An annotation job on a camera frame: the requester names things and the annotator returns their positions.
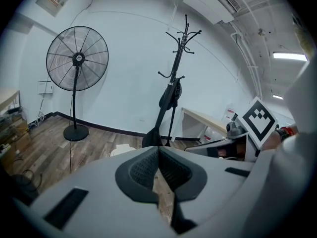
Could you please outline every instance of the standing fan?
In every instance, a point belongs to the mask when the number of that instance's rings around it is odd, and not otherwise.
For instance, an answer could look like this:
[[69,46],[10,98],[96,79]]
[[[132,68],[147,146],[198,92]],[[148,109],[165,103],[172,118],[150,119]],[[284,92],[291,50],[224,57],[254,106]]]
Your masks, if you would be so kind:
[[94,29],[75,26],[61,32],[51,43],[46,56],[46,67],[51,80],[60,88],[73,91],[73,121],[64,130],[69,141],[88,136],[88,128],[76,124],[76,91],[95,85],[108,65],[108,48],[103,37]]

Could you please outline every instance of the wooden floor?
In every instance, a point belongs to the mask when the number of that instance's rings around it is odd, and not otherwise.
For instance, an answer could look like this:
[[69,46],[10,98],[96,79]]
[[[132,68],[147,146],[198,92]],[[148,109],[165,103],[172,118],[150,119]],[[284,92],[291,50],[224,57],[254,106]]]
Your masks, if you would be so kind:
[[[63,137],[63,130],[69,120],[56,116],[45,120],[39,127],[30,131],[31,145],[21,154],[23,161],[16,161],[8,173],[21,174],[25,169],[34,172],[34,185],[42,183],[38,188],[42,193],[53,184],[69,175],[70,151],[72,154],[71,169],[77,169],[87,163],[109,157],[118,144],[129,144],[135,149],[142,148],[142,138],[89,128],[89,136],[82,141],[69,142]],[[197,145],[198,141],[175,141],[171,146],[184,150],[188,146]],[[159,211],[170,222],[173,209],[174,194],[158,171],[154,179],[153,191],[159,195]]]

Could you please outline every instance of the black baseboard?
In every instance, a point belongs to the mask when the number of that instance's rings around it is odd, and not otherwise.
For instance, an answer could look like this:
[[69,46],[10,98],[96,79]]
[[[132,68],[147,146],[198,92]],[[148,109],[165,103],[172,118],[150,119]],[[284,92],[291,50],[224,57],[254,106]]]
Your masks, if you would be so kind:
[[[64,114],[64,113],[61,113],[61,112],[51,112],[47,115],[45,115],[46,118],[50,118],[50,117],[55,117],[55,116],[60,116],[60,117],[63,117],[63,118],[66,118],[68,120],[72,120],[72,117]],[[96,128],[96,129],[101,129],[101,130],[105,130],[105,131],[109,131],[109,132],[114,132],[114,133],[119,133],[119,134],[124,134],[124,135],[129,135],[129,136],[136,136],[136,137],[144,137],[146,134],[144,133],[139,133],[139,132],[133,132],[133,131],[128,131],[128,130],[122,130],[122,129],[115,129],[115,128],[110,128],[110,127],[107,127],[107,126],[102,126],[102,125],[99,125],[99,124],[95,124],[95,123],[91,123],[91,122],[88,122],[88,121],[84,121],[84,120],[80,120],[80,119],[76,119],[76,121],[79,123],[79,124],[82,124],[82,125],[85,125],[85,126],[89,126],[89,127],[92,127],[92,128]],[[167,136],[161,136],[162,139],[168,139]],[[191,137],[177,137],[175,140],[184,140],[184,141],[198,141],[199,138],[191,138]]]

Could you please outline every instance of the ceiling light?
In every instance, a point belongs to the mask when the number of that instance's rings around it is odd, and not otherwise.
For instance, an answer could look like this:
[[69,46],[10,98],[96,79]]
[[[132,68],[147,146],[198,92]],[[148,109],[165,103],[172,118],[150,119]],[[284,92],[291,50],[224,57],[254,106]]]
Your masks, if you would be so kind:
[[274,58],[307,61],[306,56],[303,55],[303,54],[285,53],[285,52],[273,52],[273,56],[274,56]]
[[275,94],[273,94],[273,97],[283,100],[283,98],[281,96],[278,96],[278,95],[275,95]]

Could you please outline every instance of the fan base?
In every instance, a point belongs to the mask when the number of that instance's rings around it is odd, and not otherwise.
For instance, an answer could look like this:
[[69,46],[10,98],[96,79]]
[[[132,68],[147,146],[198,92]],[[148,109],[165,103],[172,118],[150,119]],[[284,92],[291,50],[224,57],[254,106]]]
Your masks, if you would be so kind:
[[77,124],[77,129],[74,129],[74,125],[68,126],[64,130],[64,138],[69,141],[80,141],[87,137],[89,130],[84,125]]

